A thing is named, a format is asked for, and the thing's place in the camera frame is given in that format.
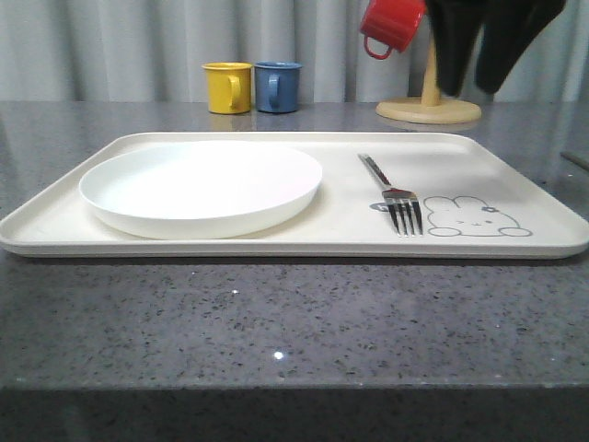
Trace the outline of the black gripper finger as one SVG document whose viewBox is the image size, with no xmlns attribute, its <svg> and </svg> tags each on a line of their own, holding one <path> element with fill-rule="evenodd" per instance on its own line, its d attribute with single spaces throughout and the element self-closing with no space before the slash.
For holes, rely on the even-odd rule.
<svg viewBox="0 0 589 442">
<path fill-rule="evenodd" d="M 478 88 L 496 93 L 527 47 L 565 5 L 563 0 L 490 1 L 475 73 Z"/>
<path fill-rule="evenodd" d="M 425 2 L 436 50 L 437 85 L 448 96 L 460 94 L 487 1 Z"/>
</svg>

